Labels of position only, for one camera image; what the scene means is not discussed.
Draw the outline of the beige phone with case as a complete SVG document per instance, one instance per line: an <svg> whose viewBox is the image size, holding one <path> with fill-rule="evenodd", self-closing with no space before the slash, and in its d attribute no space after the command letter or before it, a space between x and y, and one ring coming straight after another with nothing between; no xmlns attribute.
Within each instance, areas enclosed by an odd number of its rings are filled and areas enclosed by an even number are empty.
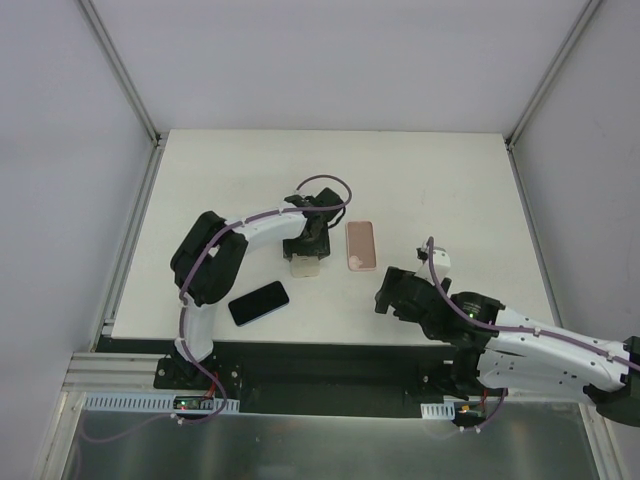
<svg viewBox="0 0 640 480"><path fill-rule="evenodd" d="M312 278L320 274L320 259L317 256L293 254L290 260L290 273L293 278Z"/></svg>

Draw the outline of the pink phone case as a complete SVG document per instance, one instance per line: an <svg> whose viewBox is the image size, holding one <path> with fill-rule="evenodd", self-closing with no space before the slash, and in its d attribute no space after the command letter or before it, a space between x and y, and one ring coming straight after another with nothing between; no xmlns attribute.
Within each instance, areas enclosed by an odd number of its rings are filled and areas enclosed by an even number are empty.
<svg viewBox="0 0 640 480"><path fill-rule="evenodd" d="M370 221L349 221L346 224L347 265L353 272L374 271L377 257L374 228Z"/></svg>

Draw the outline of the blue smartphone black screen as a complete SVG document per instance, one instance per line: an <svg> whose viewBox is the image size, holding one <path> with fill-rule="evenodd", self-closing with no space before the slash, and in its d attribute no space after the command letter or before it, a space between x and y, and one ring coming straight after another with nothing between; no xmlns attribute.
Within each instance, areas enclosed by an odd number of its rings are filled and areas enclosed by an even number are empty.
<svg viewBox="0 0 640 480"><path fill-rule="evenodd" d="M234 324L242 327L287 306L289 302L283 284L274 281L231 300L228 309Z"/></svg>

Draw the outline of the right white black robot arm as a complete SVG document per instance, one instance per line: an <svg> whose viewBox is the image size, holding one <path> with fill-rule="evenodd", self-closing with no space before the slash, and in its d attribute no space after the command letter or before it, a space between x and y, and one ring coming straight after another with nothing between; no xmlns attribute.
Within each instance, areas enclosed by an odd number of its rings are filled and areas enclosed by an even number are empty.
<svg viewBox="0 0 640 480"><path fill-rule="evenodd" d="M499 300L447 292L396 267L375 295L379 314L415 323L430 340L455 347L451 364L428 374L428 385L458 398L483 390L558 395L592 405L604 418L639 424L639 339L586 337L535 321Z"/></svg>

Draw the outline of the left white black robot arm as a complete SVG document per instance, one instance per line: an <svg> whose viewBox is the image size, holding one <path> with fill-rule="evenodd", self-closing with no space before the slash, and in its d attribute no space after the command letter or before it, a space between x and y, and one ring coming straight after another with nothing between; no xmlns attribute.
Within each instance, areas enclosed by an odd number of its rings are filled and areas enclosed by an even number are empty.
<svg viewBox="0 0 640 480"><path fill-rule="evenodd" d="M170 268L179 288L181 310L174 340L176 375L188 388L211 377L211 330L217 304L231 291L243 260L265 246L282 245L293 264L330 255L329 230L349 199L326 187L315 196L291 195L280 206L235 221L212 211L201 214L174 253Z"/></svg>

